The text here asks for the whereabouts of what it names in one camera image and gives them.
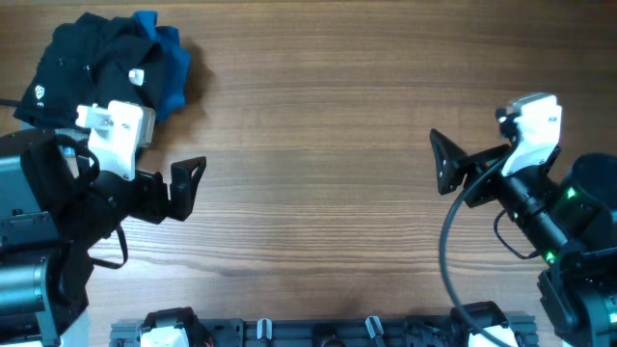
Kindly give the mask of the blue folded shirt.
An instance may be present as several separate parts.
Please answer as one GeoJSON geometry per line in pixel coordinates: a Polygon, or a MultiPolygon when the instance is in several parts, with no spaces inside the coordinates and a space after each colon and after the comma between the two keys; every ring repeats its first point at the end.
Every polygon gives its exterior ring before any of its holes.
{"type": "Polygon", "coordinates": [[[158,43],[165,57],[165,72],[162,94],[156,108],[156,120],[166,121],[172,112],[182,109],[185,104],[184,88],[187,81],[190,54],[180,46],[179,30],[174,26],[159,26],[158,12],[137,11],[132,14],[142,37],[158,43]]]}

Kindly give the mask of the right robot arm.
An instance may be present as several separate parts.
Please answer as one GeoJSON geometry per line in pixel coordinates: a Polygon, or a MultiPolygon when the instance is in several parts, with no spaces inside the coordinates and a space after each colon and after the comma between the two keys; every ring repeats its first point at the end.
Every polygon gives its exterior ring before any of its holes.
{"type": "Polygon", "coordinates": [[[615,156],[583,154],[556,183],[549,171],[558,148],[538,164],[506,173],[510,145],[468,155],[436,129],[429,140],[439,193],[460,193],[443,231],[462,204],[474,208],[497,201],[548,265],[537,285],[555,334],[571,346],[615,345],[615,156]]]}

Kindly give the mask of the black t-shirt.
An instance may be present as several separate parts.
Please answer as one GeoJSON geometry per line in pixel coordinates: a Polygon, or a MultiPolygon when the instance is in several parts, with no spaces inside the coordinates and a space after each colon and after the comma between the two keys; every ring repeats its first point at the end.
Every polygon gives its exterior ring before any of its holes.
{"type": "Polygon", "coordinates": [[[13,116],[35,127],[73,128],[77,107],[130,102],[151,109],[163,94],[162,46],[129,17],[84,13],[58,26],[13,116]]]}

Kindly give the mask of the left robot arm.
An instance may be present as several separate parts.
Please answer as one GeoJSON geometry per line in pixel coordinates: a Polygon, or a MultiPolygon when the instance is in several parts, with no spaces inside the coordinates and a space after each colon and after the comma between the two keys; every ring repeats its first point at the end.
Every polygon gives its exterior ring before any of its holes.
{"type": "Polygon", "coordinates": [[[94,267],[90,248],[117,234],[127,217],[151,224],[192,213],[205,157],[160,173],[124,178],[105,171],[84,144],[51,129],[1,139],[1,343],[58,346],[86,311],[94,267]]]}

